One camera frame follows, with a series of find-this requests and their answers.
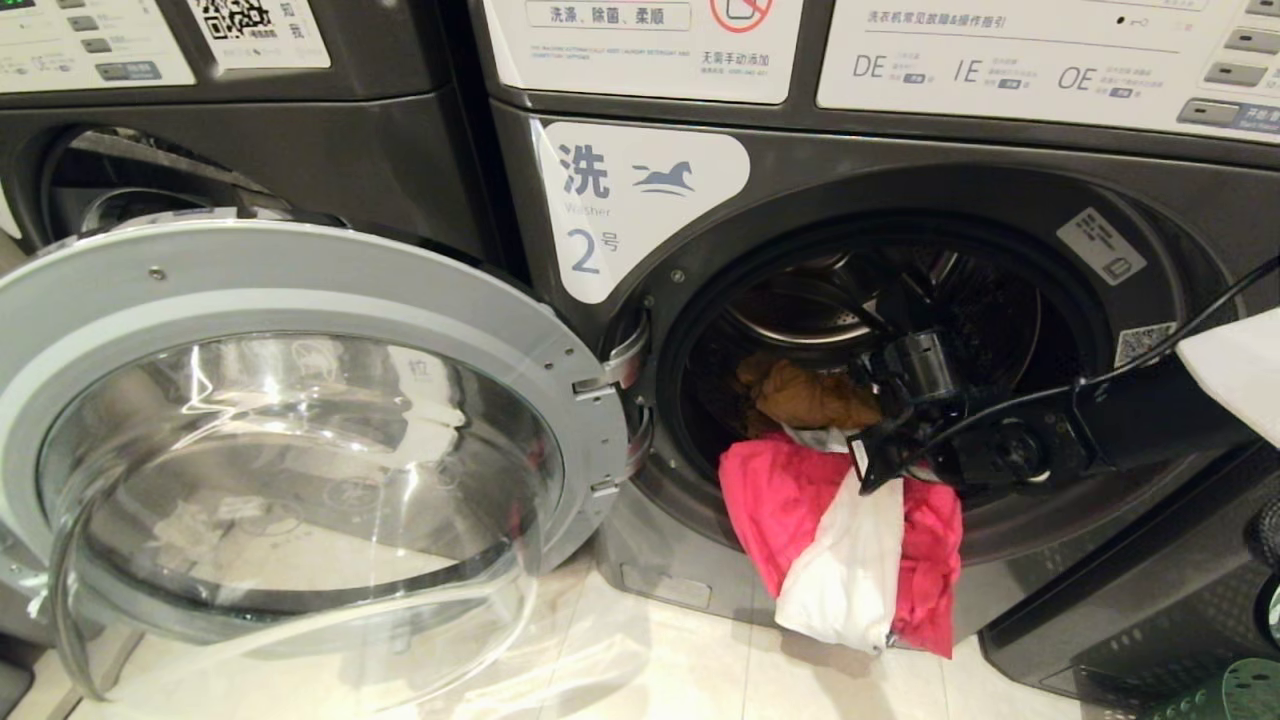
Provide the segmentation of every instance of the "number 2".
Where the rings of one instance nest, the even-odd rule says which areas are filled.
[[[582,254],[581,260],[573,263],[573,269],[577,270],[579,273],[590,273],[593,275],[600,274],[599,268],[591,268],[590,265],[586,264],[591,259],[591,255],[595,255],[595,238],[591,237],[591,233],[584,229],[572,229],[568,231],[568,236],[581,237],[582,240],[586,241],[586,252]]]

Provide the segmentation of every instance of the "open washer door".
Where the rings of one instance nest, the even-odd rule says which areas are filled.
[[[442,255],[216,210],[51,250],[0,279],[0,519],[37,560],[10,582],[47,568],[64,664],[145,716],[465,678],[644,455],[639,352]]]

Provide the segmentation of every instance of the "washer control display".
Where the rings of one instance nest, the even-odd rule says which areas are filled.
[[[1280,0],[838,0],[818,105],[1280,142]]]
[[[195,82],[155,0],[0,0],[0,94]]]

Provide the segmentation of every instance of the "black cable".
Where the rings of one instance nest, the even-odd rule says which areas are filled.
[[[1130,360],[1129,363],[1125,363],[1124,365],[1111,372],[1103,373],[1093,378],[1080,378],[1069,386],[1042,389],[1039,392],[1033,392],[1030,395],[1012,397],[1004,402],[997,402],[996,405],[992,405],[991,407],[979,411],[977,415],[970,415],[964,420],[960,420],[955,425],[951,425],[946,430],[942,430],[941,433],[929,438],[928,442],[925,442],[919,450],[909,455],[906,460],[902,461],[902,465],[899,468],[899,471],[895,474],[901,474],[904,469],[910,468],[914,462],[924,459],[924,456],[931,450],[938,447],[940,445],[947,442],[948,439],[956,437],[957,434],[968,430],[969,428],[974,427],[982,420],[991,418],[992,415],[1000,414],[1005,410],[1009,410],[1010,407],[1018,407],[1019,405],[1025,405],[1028,402],[1047,400],[1050,397],[1056,397],[1059,395],[1065,395],[1069,392],[1078,393],[1079,391],[1087,387],[1114,380],[1121,375],[1132,373],[1137,368],[1147,365],[1155,360],[1162,359],[1165,355],[1172,351],[1174,347],[1179,342],[1181,342],[1183,338],[1185,338],[1193,329],[1203,324],[1204,320],[1207,320],[1211,315],[1217,313],[1224,305],[1226,305],[1228,302],[1234,300],[1238,295],[1252,287],[1262,278],[1276,272],[1277,269],[1280,269],[1280,255],[1276,255],[1275,258],[1263,261],[1257,268],[1253,268],[1252,270],[1245,273],[1240,279],[1238,279],[1234,284],[1231,284],[1231,287],[1222,291],[1222,293],[1219,295],[1216,300],[1210,302],[1204,310],[1202,310],[1198,315],[1196,315],[1196,318],[1193,318],[1185,325],[1179,328],[1176,332],[1171,333],[1169,337],[1158,342],[1155,347],[1152,347],[1147,352],[1143,352],[1138,357]]]

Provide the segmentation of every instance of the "green basket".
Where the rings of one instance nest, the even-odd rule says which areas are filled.
[[[1138,720],[1280,720],[1280,662],[1242,660],[1212,687],[1149,707]]]

